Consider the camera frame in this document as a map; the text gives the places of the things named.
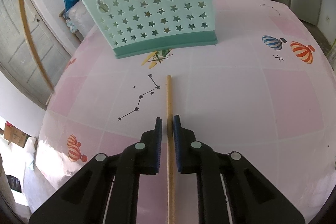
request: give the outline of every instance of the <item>blue striped hot air balloon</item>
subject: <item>blue striped hot air balloon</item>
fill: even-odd
[[[275,37],[270,37],[268,35],[265,35],[262,37],[263,42],[271,47],[272,49],[275,49],[277,51],[282,49],[282,43],[286,43],[287,40],[284,38],[277,39]]]

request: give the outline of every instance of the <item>wall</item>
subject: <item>wall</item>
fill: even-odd
[[[336,0],[322,0],[318,28],[324,34],[330,45],[336,38]]]
[[[0,116],[38,138],[45,111],[23,95],[0,72]]]

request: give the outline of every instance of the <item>gourd-shaped cutout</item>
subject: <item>gourd-shaped cutout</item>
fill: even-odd
[[[107,13],[109,11],[109,7],[102,0],[97,0],[97,8],[102,13]]]

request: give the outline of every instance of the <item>table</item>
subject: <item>table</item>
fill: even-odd
[[[117,60],[93,27],[60,78],[40,133],[36,165],[56,189],[84,165],[69,160],[70,135],[88,159],[122,152],[154,128],[156,117],[166,120],[165,81],[172,75],[173,112],[183,127],[215,151],[242,153],[307,222],[320,210],[336,183],[332,68],[287,6],[213,4],[217,45],[173,49],[149,60],[148,54]],[[264,36],[287,43],[275,50]],[[315,49],[306,52],[311,64],[296,56],[291,42]],[[155,64],[159,55],[165,57]],[[165,142],[159,174],[140,178],[139,224],[166,221]],[[177,223],[197,223],[196,176],[179,175],[176,189]]]

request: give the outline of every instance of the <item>mint green basket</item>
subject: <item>mint green basket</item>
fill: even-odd
[[[81,0],[117,58],[217,43],[212,0]]]

